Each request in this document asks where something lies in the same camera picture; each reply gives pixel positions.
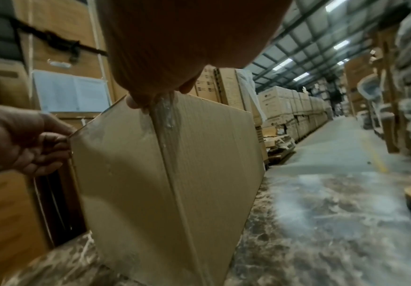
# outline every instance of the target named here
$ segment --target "warehouse ceiling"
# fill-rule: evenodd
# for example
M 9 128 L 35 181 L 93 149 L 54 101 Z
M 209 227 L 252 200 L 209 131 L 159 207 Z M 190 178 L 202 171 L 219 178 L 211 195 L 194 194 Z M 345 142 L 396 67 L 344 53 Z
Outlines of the warehouse ceiling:
M 407 0 L 294 0 L 277 36 L 252 64 L 258 92 L 273 86 L 300 90 L 370 51 L 367 32 Z

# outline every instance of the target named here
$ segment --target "hand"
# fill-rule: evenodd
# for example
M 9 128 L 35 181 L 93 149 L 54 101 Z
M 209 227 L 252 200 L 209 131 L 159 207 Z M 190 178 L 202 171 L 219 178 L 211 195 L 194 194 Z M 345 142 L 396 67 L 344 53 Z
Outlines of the hand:
M 0 106 L 0 165 L 30 176 L 48 175 L 70 158 L 75 129 L 33 110 Z
M 97 11 L 113 76 L 139 108 L 161 93 L 188 93 L 206 65 L 247 66 L 291 2 L 97 0 Z

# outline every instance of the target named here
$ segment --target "warehouse floor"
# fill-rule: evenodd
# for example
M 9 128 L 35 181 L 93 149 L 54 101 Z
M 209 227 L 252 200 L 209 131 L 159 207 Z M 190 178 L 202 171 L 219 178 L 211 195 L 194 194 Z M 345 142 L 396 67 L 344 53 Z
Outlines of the warehouse floor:
M 373 130 L 363 130 L 353 117 L 338 117 L 309 135 L 284 165 L 272 166 L 268 177 L 353 172 L 411 173 L 411 159 L 389 154 Z

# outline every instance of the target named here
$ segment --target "marble countertop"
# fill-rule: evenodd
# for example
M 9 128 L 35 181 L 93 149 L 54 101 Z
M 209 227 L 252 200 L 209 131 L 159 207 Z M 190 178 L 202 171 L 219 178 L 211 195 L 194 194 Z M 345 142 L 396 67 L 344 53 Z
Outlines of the marble countertop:
M 411 175 L 265 178 L 225 286 L 411 285 Z M 5 286 L 140 286 L 102 265 L 90 233 Z

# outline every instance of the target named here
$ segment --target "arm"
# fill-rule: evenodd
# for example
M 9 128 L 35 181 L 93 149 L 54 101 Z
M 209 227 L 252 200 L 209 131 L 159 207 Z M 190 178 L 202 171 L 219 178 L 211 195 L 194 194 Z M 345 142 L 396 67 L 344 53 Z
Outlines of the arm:
M 291 0 L 97 0 L 116 81 L 131 107 L 188 93 L 204 66 L 242 68 L 266 46 Z
M 70 158 L 75 131 L 52 115 L 0 106 L 0 164 L 31 176 L 47 175 Z

